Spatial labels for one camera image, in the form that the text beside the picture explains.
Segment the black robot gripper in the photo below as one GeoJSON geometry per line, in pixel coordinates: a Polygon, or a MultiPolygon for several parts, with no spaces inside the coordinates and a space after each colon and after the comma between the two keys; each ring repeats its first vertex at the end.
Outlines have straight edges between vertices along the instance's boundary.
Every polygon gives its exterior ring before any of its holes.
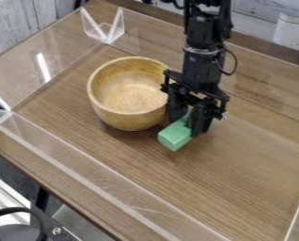
{"type": "Polygon", "coordinates": [[[187,127],[191,136],[198,137],[209,131],[213,121],[225,117],[230,96],[218,84],[187,83],[178,71],[167,69],[163,75],[161,90],[167,94],[169,120],[175,122],[193,106],[187,127]]]}

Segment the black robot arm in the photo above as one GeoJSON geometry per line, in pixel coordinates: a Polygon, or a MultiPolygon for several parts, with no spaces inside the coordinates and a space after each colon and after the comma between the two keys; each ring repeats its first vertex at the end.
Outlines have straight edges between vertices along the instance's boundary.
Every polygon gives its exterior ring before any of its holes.
{"type": "Polygon", "coordinates": [[[215,119],[225,117],[230,96],[221,89],[225,75],[233,75],[238,66],[225,70],[226,47],[234,27],[231,0],[185,0],[183,24],[186,43],[183,46],[182,71],[163,71],[161,90],[167,94],[169,120],[183,116],[191,137],[205,134],[215,119]]]}

